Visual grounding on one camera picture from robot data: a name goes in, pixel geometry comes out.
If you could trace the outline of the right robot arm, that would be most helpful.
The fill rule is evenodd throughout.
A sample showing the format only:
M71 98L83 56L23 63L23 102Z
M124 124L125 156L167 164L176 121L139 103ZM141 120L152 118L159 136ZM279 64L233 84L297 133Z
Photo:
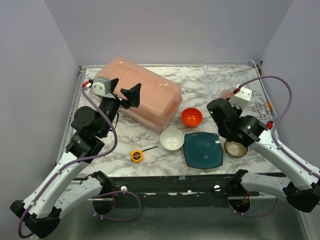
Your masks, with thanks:
M271 162L283 177L260 175L239 170L234 181L248 192L260 192L279 198L297 210L310 213L320 201L320 169L282 144L272 130L227 99L217 98L206 106L218 127L218 134L228 142L240 143Z

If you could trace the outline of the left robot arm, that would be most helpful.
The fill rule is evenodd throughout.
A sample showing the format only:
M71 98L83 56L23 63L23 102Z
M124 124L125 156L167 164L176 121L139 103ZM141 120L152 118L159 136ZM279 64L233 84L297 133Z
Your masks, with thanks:
M71 127L75 130L65 152L41 185L23 200L14 201L10 210L19 218L18 228L27 227L30 235L45 238L59 225L63 216L82 202L92 199L96 214L105 218L115 206L117 191L110 177L101 171L86 176L77 187L67 190L75 177L93 160L105 156L103 139L115 133L119 109L140 105L142 85L121 89L115 94L118 78L97 77L86 81L82 95L100 98L78 108Z

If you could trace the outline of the white bowl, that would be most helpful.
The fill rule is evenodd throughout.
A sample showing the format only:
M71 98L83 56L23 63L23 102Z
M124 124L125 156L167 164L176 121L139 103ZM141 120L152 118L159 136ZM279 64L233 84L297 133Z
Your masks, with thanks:
M185 142L184 134L176 128L168 128L160 135L160 144L168 151L179 150Z

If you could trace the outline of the pink grey mug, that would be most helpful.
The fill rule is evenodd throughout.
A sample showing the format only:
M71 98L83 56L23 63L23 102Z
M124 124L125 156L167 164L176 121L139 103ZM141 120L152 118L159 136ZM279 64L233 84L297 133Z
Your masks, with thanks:
M235 93L233 90L227 90L220 95L220 98L224 100L230 100L234 95Z

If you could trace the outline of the brown beige bowl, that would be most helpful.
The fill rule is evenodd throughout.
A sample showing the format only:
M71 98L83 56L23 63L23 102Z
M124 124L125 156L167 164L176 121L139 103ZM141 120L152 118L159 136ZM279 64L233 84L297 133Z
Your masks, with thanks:
M248 147L243 146L241 143L234 141L224 142L225 151L234 158L244 157L248 153Z

